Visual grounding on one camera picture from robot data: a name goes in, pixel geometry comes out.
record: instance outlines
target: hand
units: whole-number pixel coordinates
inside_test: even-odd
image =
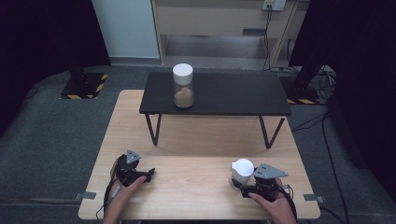
[[[113,164],[113,168],[111,169],[110,175],[113,174],[114,169],[116,168],[117,160]],[[121,182],[114,177],[116,180],[114,185],[111,187],[110,192],[108,193],[108,199],[110,204],[107,206],[105,217],[102,220],[102,223],[120,223],[120,216],[122,212],[125,210],[129,200],[131,199],[132,195],[135,191],[145,182],[146,177],[140,176],[136,179],[136,181],[128,187],[124,187]],[[116,190],[116,188],[120,186],[120,190],[117,193],[114,199],[111,198],[111,195]]]
[[[276,179],[276,183],[282,186],[279,178]],[[278,193],[273,203],[255,193],[249,193],[248,196],[268,212],[275,224],[297,224],[285,195]]]

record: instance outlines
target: gray carpet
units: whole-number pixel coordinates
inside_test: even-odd
[[[105,66],[87,71],[105,72],[108,79],[95,100],[61,100],[69,79],[67,72],[35,85],[7,132],[0,139],[0,223],[98,223],[78,218],[78,204],[11,203],[5,199],[73,199],[83,192],[105,136],[118,94],[125,89],[144,89],[150,71],[171,68]],[[197,72],[260,73],[248,70],[196,69]],[[324,105],[292,105],[290,127],[321,115]],[[331,119],[325,120],[333,162],[346,199],[350,223],[396,223],[396,205],[369,170],[357,169]],[[327,207],[345,219],[335,185],[321,124],[293,133],[314,192]],[[173,223],[144,221],[143,223]],[[250,223],[215,222],[210,223]],[[322,212],[310,223],[338,223]]]

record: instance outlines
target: wooden table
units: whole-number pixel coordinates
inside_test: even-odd
[[[123,219],[267,219],[261,207],[231,185],[231,163],[240,158],[288,172],[282,181],[294,189],[298,218],[319,217],[317,202],[304,200],[313,190],[286,121],[267,150],[257,117],[163,115],[162,141],[154,146],[139,113],[142,96],[143,91],[120,93],[87,186],[97,195],[83,199],[80,218],[96,219],[112,164],[128,148],[142,156],[138,171],[155,167],[156,173],[135,193]],[[271,134],[279,118],[264,119]]]

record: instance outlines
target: hazard tape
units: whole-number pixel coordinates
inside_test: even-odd
[[[103,86],[105,85],[107,79],[107,75],[103,75],[102,79],[96,88],[96,92],[94,95],[80,95],[80,94],[69,94],[69,95],[64,95],[61,98],[62,99],[71,99],[71,100],[80,100],[80,99],[96,99],[102,90]]]
[[[319,100],[308,100],[308,99],[288,99],[290,105],[319,105]]]

